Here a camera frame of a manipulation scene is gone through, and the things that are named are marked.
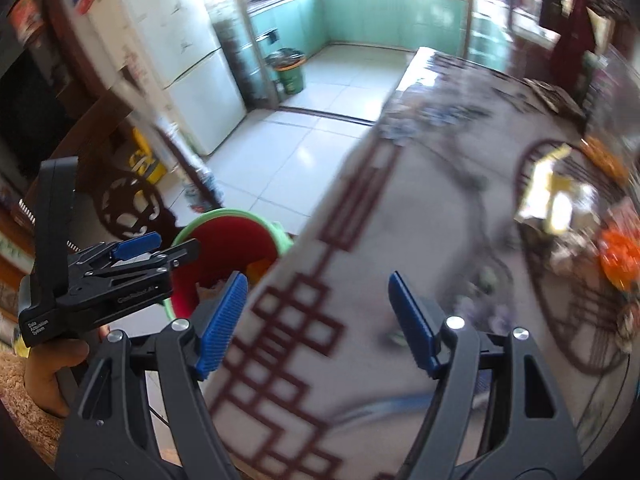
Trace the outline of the person's left hand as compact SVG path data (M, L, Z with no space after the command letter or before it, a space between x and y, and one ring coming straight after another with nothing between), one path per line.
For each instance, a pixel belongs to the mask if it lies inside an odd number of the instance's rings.
M62 396L56 373L85 362L89 353L89 344L83 339L51 341L29 350L24 383L38 408L58 418L68 415L70 406Z

